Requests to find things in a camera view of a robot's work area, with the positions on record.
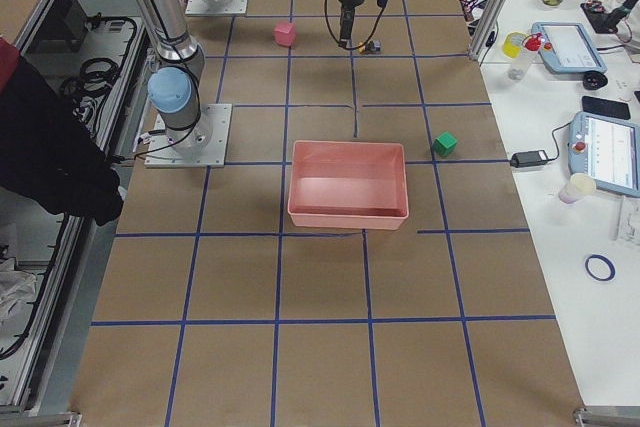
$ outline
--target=pink basket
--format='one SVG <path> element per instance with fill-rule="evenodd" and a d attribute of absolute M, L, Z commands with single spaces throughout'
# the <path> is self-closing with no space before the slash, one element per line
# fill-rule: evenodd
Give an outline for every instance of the pink basket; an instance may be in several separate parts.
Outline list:
<path fill-rule="evenodd" d="M 399 228 L 409 216 L 402 145 L 295 142 L 287 210 L 300 227 Z"/>

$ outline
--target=yellow cup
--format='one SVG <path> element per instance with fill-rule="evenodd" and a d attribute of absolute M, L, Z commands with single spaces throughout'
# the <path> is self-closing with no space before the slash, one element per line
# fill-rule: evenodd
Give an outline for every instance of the yellow cup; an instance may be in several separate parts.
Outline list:
<path fill-rule="evenodd" d="M 520 49 L 522 49 L 522 43 L 524 39 L 527 37 L 527 34 L 523 34 L 522 32 L 511 32 L 507 35 L 507 38 L 502 44 L 502 52 L 507 57 L 511 57 L 515 59 L 520 53 Z"/>

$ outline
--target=blue-framed tablet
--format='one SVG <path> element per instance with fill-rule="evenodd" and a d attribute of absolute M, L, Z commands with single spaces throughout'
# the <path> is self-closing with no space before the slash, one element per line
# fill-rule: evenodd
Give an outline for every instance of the blue-framed tablet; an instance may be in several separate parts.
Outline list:
<path fill-rule="evenodd" d="M 569 170 L 589 175 L 601 189 L 640 197 L 639 147 L 640 126 L 579 112 L 569 127 Z"/>
<path fill-rule="evenodd" d="M 545 65 L 556 74 L 575 74 L 595 70 L 606 72 L 602 57 L 584 26 L 570 22 L 536 22 L 532 33 L 542 33 L 552 49 L 540 49 Z"/>

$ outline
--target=white cup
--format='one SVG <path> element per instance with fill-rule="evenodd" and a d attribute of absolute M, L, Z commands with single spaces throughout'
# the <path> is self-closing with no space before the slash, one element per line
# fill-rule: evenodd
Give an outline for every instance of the white cup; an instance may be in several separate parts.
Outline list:
<path fill-rule="evenodd" d="M 587 174 L 573 174 L 569 182 L 558 193 L 558 197 L 565 204 L 573 204 L 586 195 L 596 191 L 596 181 Z"/>

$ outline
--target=red sleeve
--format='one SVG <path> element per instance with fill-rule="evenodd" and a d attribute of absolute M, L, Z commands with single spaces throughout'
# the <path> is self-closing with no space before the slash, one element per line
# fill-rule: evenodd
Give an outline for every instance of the red sleeve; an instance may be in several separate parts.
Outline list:
<path fill-rule="evenodd" d="M 18 66 L 20 51 L 0 37 L 0 92 Z"/>

